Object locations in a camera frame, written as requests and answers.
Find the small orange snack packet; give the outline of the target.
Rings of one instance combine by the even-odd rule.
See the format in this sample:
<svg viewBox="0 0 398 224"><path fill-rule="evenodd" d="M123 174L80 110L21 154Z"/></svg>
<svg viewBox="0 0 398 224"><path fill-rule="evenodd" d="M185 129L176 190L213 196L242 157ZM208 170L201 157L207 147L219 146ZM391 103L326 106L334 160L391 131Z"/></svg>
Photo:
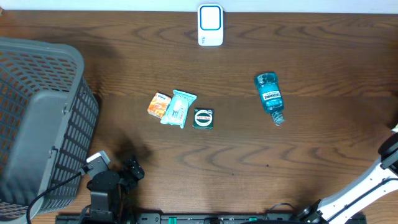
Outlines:
<svg viewBox="0 0 398 224"><path fill-rule="evenodd" d="M167 108L169 107L170 102L171 97L157 92L151 100L147 108L147 112L152 116L162 119L167 111Z"/></svg>

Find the teal wet wipes pack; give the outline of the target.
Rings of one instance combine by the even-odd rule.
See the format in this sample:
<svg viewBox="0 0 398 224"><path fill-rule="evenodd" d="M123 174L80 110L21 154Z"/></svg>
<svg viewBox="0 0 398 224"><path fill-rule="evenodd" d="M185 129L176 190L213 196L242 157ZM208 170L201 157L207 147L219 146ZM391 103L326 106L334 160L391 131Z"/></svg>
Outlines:
<svg viewBox="0 0 398 224"><path fill-rule="evenodd" d="M197 96L181 90L173 90L171 102L160 120L161 124L169 124L172 126L180 126L184 128L188 111Z"/></svg>

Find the green square box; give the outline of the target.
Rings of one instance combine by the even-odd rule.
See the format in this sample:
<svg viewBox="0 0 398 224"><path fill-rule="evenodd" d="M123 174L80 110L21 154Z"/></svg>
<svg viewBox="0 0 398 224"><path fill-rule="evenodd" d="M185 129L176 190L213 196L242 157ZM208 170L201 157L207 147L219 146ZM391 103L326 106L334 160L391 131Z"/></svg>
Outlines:
<svg viewBox="0 0 398 224"><path fill-rule="evenodd" d="M214 114L213 109L195 108L193 129L213 129Z"/></svg>

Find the blue mouthwash bottle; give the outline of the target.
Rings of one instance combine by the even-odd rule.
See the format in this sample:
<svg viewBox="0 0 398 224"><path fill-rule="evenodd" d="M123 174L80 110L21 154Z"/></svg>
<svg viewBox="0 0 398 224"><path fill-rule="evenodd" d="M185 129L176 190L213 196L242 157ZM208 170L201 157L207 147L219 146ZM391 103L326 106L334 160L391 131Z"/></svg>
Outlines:
<svg viewBox="0 0 398 224"><path fill-rule="evenodd" d="M284 100L280 92L279 80L275 72L262 73L254 78L254 84L259 92L264 111L271 115L276 126L284 121Z"/></svg>

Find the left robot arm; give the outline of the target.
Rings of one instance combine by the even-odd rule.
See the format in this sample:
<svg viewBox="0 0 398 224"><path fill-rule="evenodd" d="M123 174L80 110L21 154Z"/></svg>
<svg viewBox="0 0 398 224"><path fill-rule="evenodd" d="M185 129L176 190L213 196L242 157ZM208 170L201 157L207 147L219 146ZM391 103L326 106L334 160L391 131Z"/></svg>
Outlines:
<svg viewBox="0 0 398 224"><path fill-rule="evenodd" d="M86 185L91 203L81 211L78 223L134 222L134 216L127 209L126 195L145 176L136 157L125 160L117 172L108 167L109 159L101 155L91 156L86 161L82 171L91 178Z"/></svg>

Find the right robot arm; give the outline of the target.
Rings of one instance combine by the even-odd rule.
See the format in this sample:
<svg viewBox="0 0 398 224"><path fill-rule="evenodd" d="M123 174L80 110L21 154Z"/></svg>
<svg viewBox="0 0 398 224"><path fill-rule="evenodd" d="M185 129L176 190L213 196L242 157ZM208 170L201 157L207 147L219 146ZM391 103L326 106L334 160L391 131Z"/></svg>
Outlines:
<svg viewBox="0 0 398 224"><path fill-rule="evenodd" d="M296 219L305 223L346 223L369 204L397 190L397 128L392 132L365 173L338 193L306 208Z"/></svg>

